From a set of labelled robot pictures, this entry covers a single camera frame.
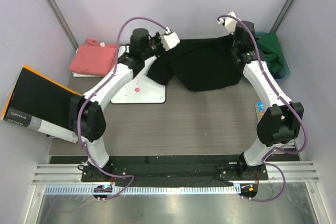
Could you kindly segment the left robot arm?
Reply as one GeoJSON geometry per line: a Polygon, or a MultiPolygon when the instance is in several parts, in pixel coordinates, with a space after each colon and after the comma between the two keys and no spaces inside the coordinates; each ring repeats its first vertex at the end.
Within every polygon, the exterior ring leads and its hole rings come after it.
{"type": "Polygon", "coordinates": [[[119,90],[143,70],[146,60],[171,49],[169,37],[173,37],[174,46],[179,43],[179,38],[169,29],[154,36],[145,28],[133,30],[128,49],[120,53],[120,46],[116,45],[111,71],[84,95],[70,100],[69,125],[86,151],[87,167],[102,182],[112,174],[103,140],[107,127],[104,110],[119,90]]]}

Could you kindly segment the black t shirt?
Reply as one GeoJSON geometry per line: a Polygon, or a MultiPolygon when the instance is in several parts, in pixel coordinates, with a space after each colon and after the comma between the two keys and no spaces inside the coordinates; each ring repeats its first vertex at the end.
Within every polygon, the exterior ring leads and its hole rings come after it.
{"type": "Polygon", "coordinates": [[[147,77],[168,85],[173,76],[193,92],[222,89],[239,83],[243,74],[232,58],[233,35],[182,39],[151,64],[147,77]]]}

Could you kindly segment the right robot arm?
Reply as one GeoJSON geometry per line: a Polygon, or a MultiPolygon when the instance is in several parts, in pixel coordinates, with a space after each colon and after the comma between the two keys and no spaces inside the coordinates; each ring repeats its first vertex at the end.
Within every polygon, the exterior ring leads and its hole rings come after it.
{"type": "Polygon", "coordinates": [[[233,36],[232,54],[264,106],[264,114],[256,128],[257,138],[241,153],[237,166],[239,177],[252,179],[273,151],[298,137],[304,108],[300,102],[292,102],[270,74],[257,48],[254,24],[238,21],[233,36]]]}

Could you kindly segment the green t shirt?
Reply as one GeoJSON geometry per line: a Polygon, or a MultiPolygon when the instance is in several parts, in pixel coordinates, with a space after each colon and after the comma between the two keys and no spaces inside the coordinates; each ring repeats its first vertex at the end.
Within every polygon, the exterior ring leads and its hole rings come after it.
{"type": "Polygon", "coordinates": [[[285,59],[277,34],[265,33],[258,37],[257,46],[263,54],[268,69],[272,74],[278,74],[285,66],[285,59]]]}

